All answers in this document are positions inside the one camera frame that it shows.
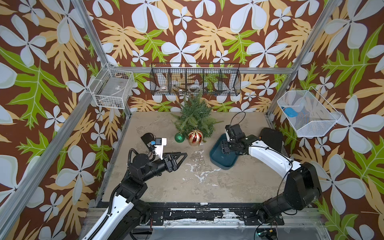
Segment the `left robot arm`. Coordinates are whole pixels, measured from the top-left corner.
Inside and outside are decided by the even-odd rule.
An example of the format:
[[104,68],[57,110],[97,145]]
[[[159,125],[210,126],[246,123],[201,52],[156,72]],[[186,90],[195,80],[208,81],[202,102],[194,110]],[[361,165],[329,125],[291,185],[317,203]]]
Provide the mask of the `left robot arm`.
[[131,148],[124,178],[112,191],[106,211],[83,239],[123,240],[127,236],[135,239],[133,230],[150,221],[150,205],[140,200],[148,189],[146,181],[163,172],[177,171],[187,156],[172,152],[151,161],[148,155]]

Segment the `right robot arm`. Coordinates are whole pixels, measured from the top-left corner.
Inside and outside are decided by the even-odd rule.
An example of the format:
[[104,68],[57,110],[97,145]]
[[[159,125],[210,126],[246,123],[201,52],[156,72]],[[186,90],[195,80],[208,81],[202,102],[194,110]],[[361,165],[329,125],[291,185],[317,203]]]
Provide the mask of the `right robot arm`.
[[263,128],[259,136],[246,135],[240,124],[225,126],[222,153],[251,156],[267,165],[281,178],[276,196],[264,201],[254,219],[261,225],[288,211],[301,211],[322,196],[320,180],[313,164],[300,163],[282,154],[283,134]]

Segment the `green glitter ball ornament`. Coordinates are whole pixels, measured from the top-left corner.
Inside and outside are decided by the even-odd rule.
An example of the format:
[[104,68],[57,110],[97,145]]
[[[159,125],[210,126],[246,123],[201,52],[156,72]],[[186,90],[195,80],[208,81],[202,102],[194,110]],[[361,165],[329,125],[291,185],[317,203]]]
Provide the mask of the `green glitter ball ornament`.
[[183,133],[176,133],[175,134],[175,141],[177,143],[182,143],[185,139],[186,139],[186,137]]

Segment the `red gold striped ornament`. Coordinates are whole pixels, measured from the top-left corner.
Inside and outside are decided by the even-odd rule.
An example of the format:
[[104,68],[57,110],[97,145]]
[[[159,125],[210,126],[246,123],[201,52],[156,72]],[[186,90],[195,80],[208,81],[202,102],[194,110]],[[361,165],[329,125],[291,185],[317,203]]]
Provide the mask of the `red gold striped ornament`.
[[192,147],[197,147],[203,141],[204,136],[200,130],[193,130],[188,134],[188,141]]

